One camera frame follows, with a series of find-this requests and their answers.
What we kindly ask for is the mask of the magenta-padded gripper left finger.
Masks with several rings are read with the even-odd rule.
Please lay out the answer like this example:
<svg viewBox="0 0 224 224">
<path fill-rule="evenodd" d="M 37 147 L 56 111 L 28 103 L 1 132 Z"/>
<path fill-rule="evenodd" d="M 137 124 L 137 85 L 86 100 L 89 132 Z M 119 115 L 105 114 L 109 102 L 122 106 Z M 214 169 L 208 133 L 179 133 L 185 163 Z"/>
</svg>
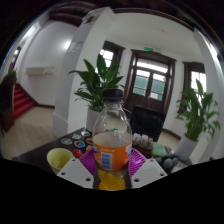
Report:
<svg viewBox="0 0 224 224">
<path fill-rule="evenodd" d="M 81 187 L 92 189 L 96 172 L 94 150 L 90 149 L 79 158 L 70 159 L 59 171 L 58 176 Z"/>
</svg>

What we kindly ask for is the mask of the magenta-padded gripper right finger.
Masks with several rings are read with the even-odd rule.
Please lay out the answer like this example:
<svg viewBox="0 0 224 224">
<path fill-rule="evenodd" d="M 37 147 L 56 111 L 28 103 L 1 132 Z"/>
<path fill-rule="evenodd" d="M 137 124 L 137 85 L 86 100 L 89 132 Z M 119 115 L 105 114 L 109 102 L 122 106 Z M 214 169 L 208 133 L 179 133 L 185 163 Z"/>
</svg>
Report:
<svg viewBox="0 0 224 224">
<path fill-rule="evenodd" d="M 165 176 L 166 172 L 155 159 L 147 159 L 138 150 L 132 149 L 125 176 L 127 189 L 141 188 Z"/>
</svg>

